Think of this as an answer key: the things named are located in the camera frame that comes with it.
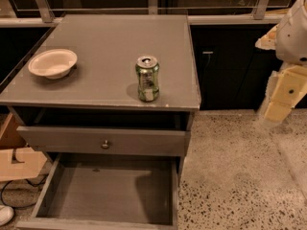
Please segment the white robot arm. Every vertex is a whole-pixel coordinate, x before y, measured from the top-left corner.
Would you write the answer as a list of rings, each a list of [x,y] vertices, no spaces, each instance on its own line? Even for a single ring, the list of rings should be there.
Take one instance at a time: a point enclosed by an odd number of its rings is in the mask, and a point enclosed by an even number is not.
[[[255,47],[275,50],[282,61],[269,77],[259,110],[265,123],[279,125],[307,94],[307,0],[296,0]]]

